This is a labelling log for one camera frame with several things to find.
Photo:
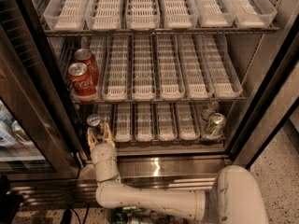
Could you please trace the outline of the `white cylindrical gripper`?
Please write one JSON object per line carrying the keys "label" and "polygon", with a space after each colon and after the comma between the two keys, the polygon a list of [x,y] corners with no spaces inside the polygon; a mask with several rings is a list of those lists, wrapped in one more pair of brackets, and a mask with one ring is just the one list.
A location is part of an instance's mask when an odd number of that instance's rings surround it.
{"label": "white cylindrical gripper", "polygon": [[103,134],[103,140],[105,141],[105,143],[97,145],[98,140],[92,128],[89,128],[87,130],[87,140],[89,147],[93,149],[91,151],[91,159],[93,165],[104,163],[110,163],[111,165],[114,165],[117,163],[117,154],[114,148],[115,143],[112,131],[107,122],[104,125]]}

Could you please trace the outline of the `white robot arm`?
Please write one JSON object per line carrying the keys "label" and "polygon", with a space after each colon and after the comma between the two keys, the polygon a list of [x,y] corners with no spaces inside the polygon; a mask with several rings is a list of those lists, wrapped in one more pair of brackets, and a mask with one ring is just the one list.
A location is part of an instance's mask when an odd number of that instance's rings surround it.
{"label": "white robot arm", "polygon": [[138,189],[121,182],[109,125],[102,134],[89,129],[87,138],[97,182],[95,199],[105,208],[136,206],[199,224],[269,224],[259,185],[241,166],[221,169],[210,191]]}

